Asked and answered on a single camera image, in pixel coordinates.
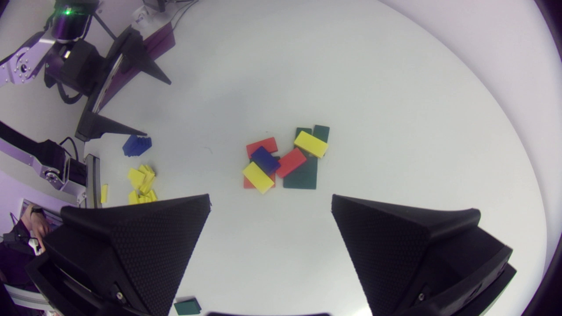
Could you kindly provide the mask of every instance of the person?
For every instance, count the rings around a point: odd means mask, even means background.
[[[29,239],[36,238],[41,249],[45,249],[43,238],[50,232],[51,227],[43,210],[37,205],[29,205],[10,232],[10,240],[0,242],[0,280],[2,283],[26,291],[38,292],[25,271],[26,264],[35,258],[35,253],[28,242]],[[16,310],[20,315],[36,314],[35,310],[21,306],[16,306]]]

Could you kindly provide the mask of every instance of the red block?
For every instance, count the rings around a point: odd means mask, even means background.
[[[258,148],[260,148],[260,146],[263,146],[265,148],[265,150],[267,150],[269,153],[277,151],[277,143],[275,142],[275,138],[270,137],[270,138],[264,139],[263,141],[259,141],[259,142],[255,142],[253,144],[247,145],[246,151],[248,152],[248,159],[252,158],[253,152],[255,152]]]
[[[306,157],[302,154],[301,150],[298,148],[293,149],[288,154],[279,159],[279,164],[281,167],[277,169],[277,175],[280,178],[284,178],[287,174],[293,172],[300,165],[306,162]]]
[[[271,178],[271,180],[273,180],[273,186],[272,188],[275,187],[275,173],[272,173],[269,178]],[[256,187],[253,186],[253,184],[250,182],[250,180],[248,180],[248,178],[244,177],[244,189],[255,189]]]

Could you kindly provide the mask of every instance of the wristwatch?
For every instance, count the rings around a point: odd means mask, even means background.
[[[44,210],[41,206],[33,206],[31,208],[31,212],[30,212],[29,216],[31,216],[31,214],[33,214],[33,213],[39,213],[39,214],[45,216],[45,212],[44,212]]]

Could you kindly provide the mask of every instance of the white table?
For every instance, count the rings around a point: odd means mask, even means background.
[[[212,212],[178,297],[209,310],[369,315],[330,213],[337,193],[482,212],[480,226],[514,249],[518,270],[489,315],[527,306],[545,263],[545,215],[508,119],[445,46],[379,2],[201,2],[157,60],[172,80],[134,78],[101,112],[146,131],[86,144],[101,160],[105,206],[125,205],[130,167],[151,164],[163,199],[209,193]],[[245,145],[296,127],[331,127],[315,191],[242,188]],[[175,315],[172,308],[170,315]]]

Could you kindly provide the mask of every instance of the stack of yellow blocks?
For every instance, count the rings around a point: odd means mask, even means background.
[[[127,178],[131,181],[133,191],[129,193],[129,205],[158,201],[152,183],[156,178],[154,170],[149,165],[140,165],[139,169],[129,169]]]

